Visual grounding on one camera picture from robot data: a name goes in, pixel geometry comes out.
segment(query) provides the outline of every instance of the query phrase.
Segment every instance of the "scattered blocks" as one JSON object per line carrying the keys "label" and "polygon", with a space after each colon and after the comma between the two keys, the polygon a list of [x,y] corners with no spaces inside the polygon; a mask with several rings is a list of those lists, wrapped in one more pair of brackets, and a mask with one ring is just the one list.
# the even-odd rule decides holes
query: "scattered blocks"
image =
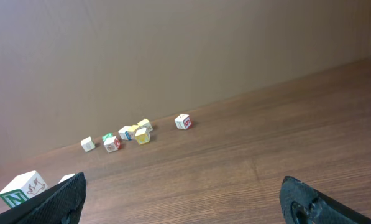
{"label": "scattered blocks", "polygon": [[131,126],[128,130],[127,130],[127,133],[129,134],[130,138],[131,139],[135,139],[135,134],[137,132],[137,130],[140,129],[140,126],[138,125],[133,125]]}
{"label": "scattered blocks", "polygon": [[91,137],[88,137],[84,140],[81,140],[80,144],[86,152],[96,148],[96,146],[95,146],[93,140],[91,139]]}
{"label": "scattered blocks", "polygon": [[75,175],[75,174],[68,174],[68,175],[63,176],[63,177],[61,178],[61,180],[59,181],[59,183],[68,180],[69,178],[73,177],[74,175]]}
{"label": "scattered blocks", "polygon": [[113,136],[112,133],[107,133],[106,135],[103,136],[103,142],[105,142],[105,140],[106,140],[107,138],[110,138],[110,137],[112,137],[112,136]]}
{"label": "scattered blocks", "polygon": [[121,143],[116,136],[112,136],[105,140],[104,146],[108,152],[113,152],[117,151],[121,147]]}
{"label": "scattered blocks", "polygon": [[152,125],[150,124],[148,119],[143,119],[142,121],[138,122],[138,126],[140,126],[140,128],[147,128],[147,132],[153,130]]}
{"label": "scattered blocks", "polygon": [[179,115],[174,121],[178,129],[187,130],[192,125],[191,118],[187,114]]}
{"label": "scattered blocks", "polygon": [[1,192],[0,197],[10,207],[14,208],[32,197],[47,190],[48,186],[36,172],[16,176]]}
{"label": "scattered blocks", "polygon": [[124,126],[119,130],[119,135],[123,140],[131,140],[129,133],[127,132],[130,128],[130,126]]}
{"label": "scattered blocks", "polygon": [[148,143],[150,140],[150,134],[147,131],[147,128],[141,128],[135,134],[135,139],[137,140],[138,144],[145,144]]}

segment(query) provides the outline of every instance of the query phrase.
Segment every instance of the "green block face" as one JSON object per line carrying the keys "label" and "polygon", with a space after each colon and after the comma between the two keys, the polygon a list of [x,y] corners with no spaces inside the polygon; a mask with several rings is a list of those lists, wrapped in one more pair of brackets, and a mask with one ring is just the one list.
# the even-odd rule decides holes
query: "green block face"
{"label": "green block face", "polygon": [[103,142],[105,141],[105,139],[112,137],[112,136],[113,136],[112,133],[107,133],[106,135],[103,136]]}
{"label": "green block face", "polygon": [[10,192],[1,194],[0,197],[10,208],[14,208],[15,206],[20,205],[29,199],[21,190],[12,190]]}

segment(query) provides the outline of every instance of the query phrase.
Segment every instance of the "wooden floor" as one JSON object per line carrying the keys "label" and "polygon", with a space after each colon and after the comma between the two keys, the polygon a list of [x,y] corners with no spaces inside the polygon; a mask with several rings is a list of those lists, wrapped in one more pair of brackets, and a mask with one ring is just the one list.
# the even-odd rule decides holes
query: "wooden floor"
{"label": "wooden floor", "polygon": [[77,144],[1,166],[0,190],[30,170],[50,186],[83,171],[81,223],[284,223],[292,175],[371,218],[371,60],[187,113],[191,129],[154,121],[143,146]]}

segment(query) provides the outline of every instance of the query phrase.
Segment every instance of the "green letter n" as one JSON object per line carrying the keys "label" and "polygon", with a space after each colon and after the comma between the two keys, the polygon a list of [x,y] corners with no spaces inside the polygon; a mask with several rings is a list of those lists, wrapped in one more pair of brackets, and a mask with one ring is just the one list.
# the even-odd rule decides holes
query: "green letter n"
{"label": "green letter n", "polygon": [[26,195],[21,191],[9,192],[9,194],[4,195],[3,198],[11,208],[14,208],[28,200],[28,197],[26,197]]}

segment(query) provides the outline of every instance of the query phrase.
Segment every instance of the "beige wall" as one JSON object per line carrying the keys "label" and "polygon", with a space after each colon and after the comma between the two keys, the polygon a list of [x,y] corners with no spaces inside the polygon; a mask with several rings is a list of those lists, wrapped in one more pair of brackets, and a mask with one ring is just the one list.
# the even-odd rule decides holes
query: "beige wall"
{"label": "beige wall", "polygon": [[0,1],[0,163],[368,56],[367,0]]}

